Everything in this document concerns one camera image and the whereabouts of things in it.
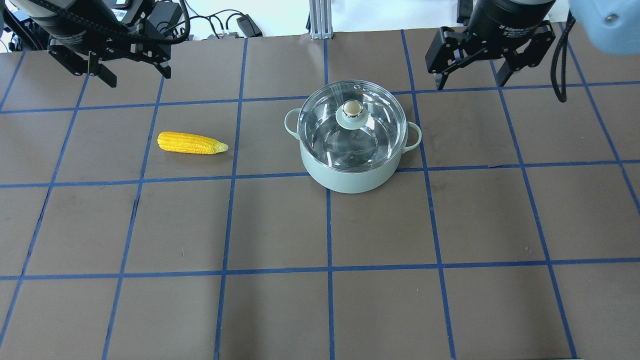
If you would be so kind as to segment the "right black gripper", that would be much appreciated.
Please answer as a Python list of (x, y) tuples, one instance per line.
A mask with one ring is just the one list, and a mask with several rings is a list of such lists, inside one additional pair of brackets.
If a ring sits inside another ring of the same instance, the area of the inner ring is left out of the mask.
[(465, 68), (491, 51), (509, 50), (496, 73), (496, 84), (503, 87), (523, 68), (535, 68), (546, 56), (556, 38), (550, 22), (543, 22), (555, 0), (478, 0), (463, 32), (442, 26), (434, 35), (426, 54), (428, 73), (435, 87), (444, 89), (454, 71)]

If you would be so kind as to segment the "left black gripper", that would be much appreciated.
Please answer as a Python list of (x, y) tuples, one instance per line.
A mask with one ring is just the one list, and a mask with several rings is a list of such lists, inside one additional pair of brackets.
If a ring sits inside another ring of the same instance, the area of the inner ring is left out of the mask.
[(47, 32), (49, 54), (71, 75), (93, 76), (116, 88), (117, 76), (101, 62), (130, 59), (153, 65), (165, 79), (172, 77), (173, 39), (148, 17), (127, 26), (112, 10), (64, 10), (48, 16)]

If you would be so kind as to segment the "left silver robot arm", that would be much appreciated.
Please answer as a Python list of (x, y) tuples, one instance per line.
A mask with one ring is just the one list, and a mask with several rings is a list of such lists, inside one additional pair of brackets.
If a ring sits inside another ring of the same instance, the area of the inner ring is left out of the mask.
[(71, 75), (89, 75), (115, 88), (110, 60), (146, 63), (169, 79), (171, 47), (152, 21), (155, 0), (13, 0), (49, 36), (46, 51)]

